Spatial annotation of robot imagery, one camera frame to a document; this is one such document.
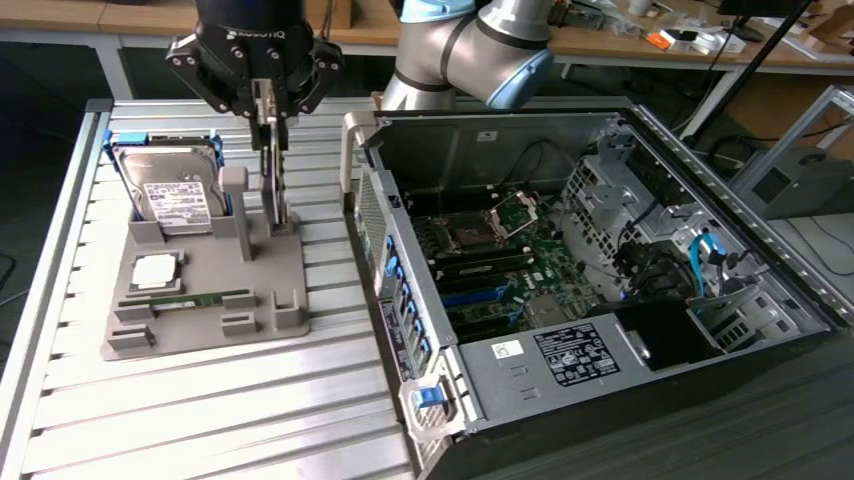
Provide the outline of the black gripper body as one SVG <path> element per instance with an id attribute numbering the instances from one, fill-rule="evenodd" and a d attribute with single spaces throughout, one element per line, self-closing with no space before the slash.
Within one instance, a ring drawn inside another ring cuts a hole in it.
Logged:
<path id="1" fill-rule="evenodd" d="M 273 84 L 274 105 L 289 113 L 311 90 L 313 29 L 302 1 L 198 1 L 195 33 L 225 71 L 233 112 L 254 117 L 253 82 Z"/>

